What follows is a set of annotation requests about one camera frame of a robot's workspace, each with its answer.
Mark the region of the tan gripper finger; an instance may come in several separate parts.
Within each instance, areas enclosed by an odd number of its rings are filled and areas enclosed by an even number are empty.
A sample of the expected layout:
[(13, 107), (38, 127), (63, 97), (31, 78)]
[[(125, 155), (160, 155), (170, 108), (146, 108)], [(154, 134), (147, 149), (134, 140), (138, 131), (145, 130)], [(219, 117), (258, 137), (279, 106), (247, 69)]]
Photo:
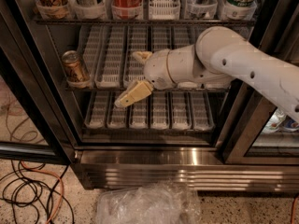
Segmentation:
[(145, 64), (146, 61), (151, 57), (151, 51), (134, 51), (133, 57), (141, 64)]
[(116, 107), (127, 107), (152, 94), (153, 86), (147, 80), (135, 80), (114, 102)]

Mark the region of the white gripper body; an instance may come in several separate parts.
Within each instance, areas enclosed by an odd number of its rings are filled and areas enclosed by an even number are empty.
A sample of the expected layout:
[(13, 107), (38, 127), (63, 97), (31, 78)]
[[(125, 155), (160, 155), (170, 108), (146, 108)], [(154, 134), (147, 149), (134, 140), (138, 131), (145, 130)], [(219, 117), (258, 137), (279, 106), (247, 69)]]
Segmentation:
[(172, 89), (175, 83), (169, 75), (167, 59), (169, 49), (154, 52), (144, 65), (144, 77), (157, 90)]

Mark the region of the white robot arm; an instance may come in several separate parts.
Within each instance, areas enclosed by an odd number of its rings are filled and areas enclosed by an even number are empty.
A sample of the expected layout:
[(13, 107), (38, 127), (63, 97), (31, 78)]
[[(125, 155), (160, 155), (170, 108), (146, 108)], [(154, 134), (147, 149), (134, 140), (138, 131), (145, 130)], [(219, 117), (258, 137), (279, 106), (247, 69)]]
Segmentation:
[(254, 48), (235, 31), (214, 26), (205, 29), (196, 43), (180, 49), (135, 51), (143, 65), (142, 80), (133, 81), (115, 101), (127, 107), (180, 83), (220, 84), (237, 78), (295, 121), (299, 121), (299, 67)]

